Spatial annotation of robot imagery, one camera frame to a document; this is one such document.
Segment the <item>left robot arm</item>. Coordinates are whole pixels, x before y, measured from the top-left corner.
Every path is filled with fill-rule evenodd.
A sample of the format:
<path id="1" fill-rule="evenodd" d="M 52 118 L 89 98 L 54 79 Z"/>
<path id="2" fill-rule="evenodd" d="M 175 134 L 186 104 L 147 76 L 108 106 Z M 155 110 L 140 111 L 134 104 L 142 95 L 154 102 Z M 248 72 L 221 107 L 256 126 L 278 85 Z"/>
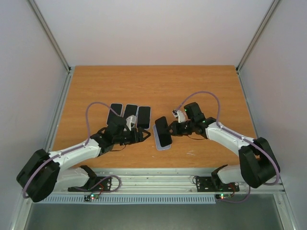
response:
<path id="1" fill-rule="evenodd" d="M 22 196 L 34 202 L 52 193 L 59 174 L 70 167 L 110 152 L 115 145 L 126 146 L 144 142 L 151 133 L 134 124 L 135 116 L 127 119 L 117 116 L 108 126 L 89 135 L 86 141 L 70 148 L 46 152 L 39 149 L 33 153 L 16 177 L 22 187 Z"/>

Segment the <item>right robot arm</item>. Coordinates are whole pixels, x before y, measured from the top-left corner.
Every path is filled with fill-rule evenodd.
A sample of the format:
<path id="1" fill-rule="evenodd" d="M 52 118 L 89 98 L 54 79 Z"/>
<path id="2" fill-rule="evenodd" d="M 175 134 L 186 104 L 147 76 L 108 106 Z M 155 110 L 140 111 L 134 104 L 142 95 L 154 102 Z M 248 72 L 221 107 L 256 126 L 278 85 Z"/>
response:
<path id="1" fill-rule="evenodd" d="M 184 106 L 185 111 L 174 110 L 176 118 L 171 124 L 165 117 L 156 121 L 159 141 L 162 146 L 172 143 L 172 137 L 189 136 L 193 133 L 215 141 L 239 158 L 239 165 L 223 165 L 211 173 L 212 186 L 222 190 L 229 183 L 245 182 L 252 188 L 271 185 L 269 180 L 279 182 L 280 166 L 265 138 L 243 136 L 223 126 L 213 117 L 205 117 L 196 102 Z"/>

